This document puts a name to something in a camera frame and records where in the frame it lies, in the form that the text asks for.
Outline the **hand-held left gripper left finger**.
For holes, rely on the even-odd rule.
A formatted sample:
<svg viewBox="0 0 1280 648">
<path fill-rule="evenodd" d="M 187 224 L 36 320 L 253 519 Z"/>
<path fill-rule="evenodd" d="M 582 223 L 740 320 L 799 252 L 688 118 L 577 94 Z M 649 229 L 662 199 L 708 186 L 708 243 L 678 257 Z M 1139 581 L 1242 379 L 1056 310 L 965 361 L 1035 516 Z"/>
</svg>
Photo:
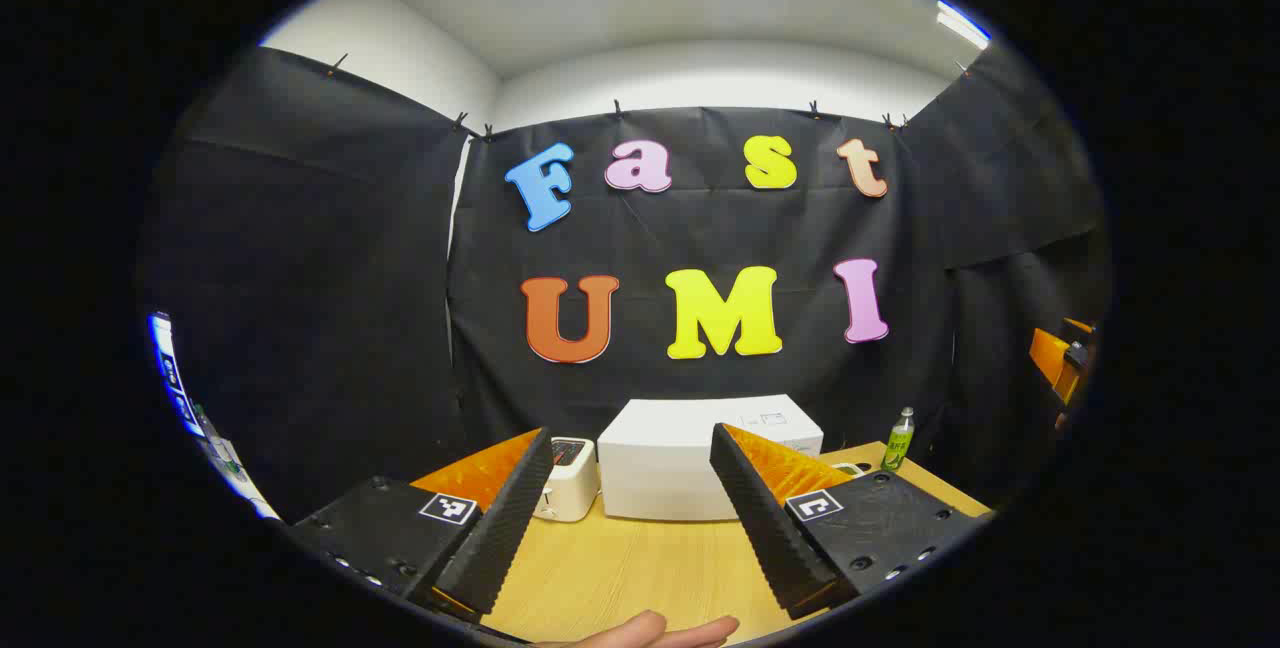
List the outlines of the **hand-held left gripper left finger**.
<svg viewBox="0 0 1280 648">
<path fill-rule="evenodd" d="M 397 599 L 479 624 L 553 469 L 538 428 L 413 482 L 375 476 L 287 528 L 310 555 Z"/>
</svg>

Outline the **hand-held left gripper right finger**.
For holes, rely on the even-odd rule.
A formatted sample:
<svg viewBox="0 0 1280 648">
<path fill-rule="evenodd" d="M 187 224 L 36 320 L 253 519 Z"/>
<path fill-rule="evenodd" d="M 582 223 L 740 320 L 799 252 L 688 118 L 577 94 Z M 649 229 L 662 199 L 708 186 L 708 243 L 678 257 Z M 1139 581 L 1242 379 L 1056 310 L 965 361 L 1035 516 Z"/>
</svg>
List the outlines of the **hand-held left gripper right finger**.
<svg viewBox="0 0 1280 648">
<path fill-rule="evenodd" d="M 791 619 L 881 593 L 986 525 L 895 473 L 855 478 L 727 423 L 709 464 Z"/>
</svg>

